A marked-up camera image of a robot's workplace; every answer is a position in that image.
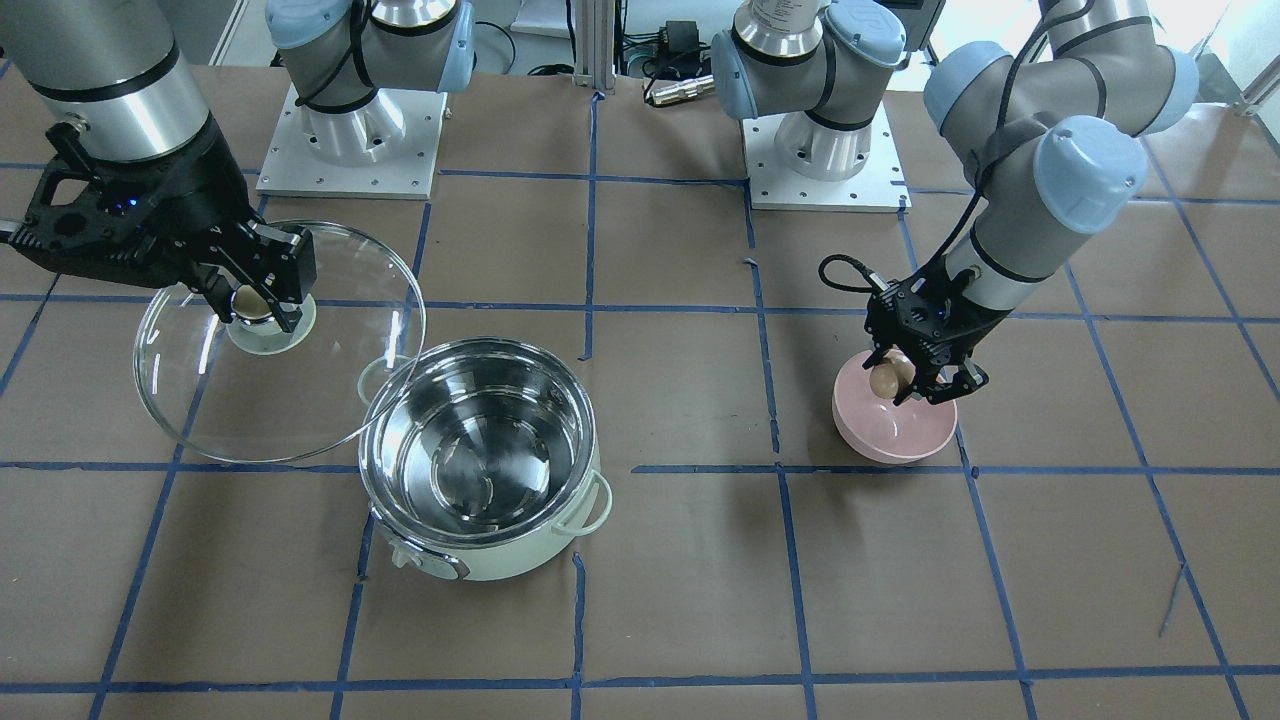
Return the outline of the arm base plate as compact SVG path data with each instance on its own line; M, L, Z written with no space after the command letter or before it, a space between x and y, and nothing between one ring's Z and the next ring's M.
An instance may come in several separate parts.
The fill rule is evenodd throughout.
M261 195L428 201L448 95L384 88L346 114L296 105L289 88L268 145Z
M796 111L741 122L756 210L908 210L913 201L883 105L868 126L836 131Z

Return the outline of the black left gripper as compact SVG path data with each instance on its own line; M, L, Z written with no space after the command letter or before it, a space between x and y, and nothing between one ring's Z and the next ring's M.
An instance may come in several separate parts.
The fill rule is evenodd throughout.
M873 347L867 369L897 372L901 352L914 365L911 380L895 395L896 406L913 398L941 405L989 383L989 374L972 356L1010 311L982 306L963 295L977 281L973 270L954 279L938 260L902 281L886 281L869 268L864 278L870 284L865 329ZM940 370L946 366L957 369L950 380L941 380Z

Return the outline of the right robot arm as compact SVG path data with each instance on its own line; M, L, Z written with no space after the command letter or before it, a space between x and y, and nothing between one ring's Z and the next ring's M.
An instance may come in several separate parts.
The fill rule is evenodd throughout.
M474 72L468 1L270 1L265 17L296 94L284 136L326 169L406 156L394 92L454 94ZM55 151L5 245L63 275L183 284L227 324L308 331L314 236L253 209L157 3L5 1L3 47Z

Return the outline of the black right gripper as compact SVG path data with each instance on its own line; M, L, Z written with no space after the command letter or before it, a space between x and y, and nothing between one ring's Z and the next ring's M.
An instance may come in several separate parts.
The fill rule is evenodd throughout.
M212 117L177 150L142 161L90 156L58 122L55 149L6 245L38 266L143 288L186 284L221 323L274 324L293 334L317 277L314 234L302 222L255 222L248 190Z

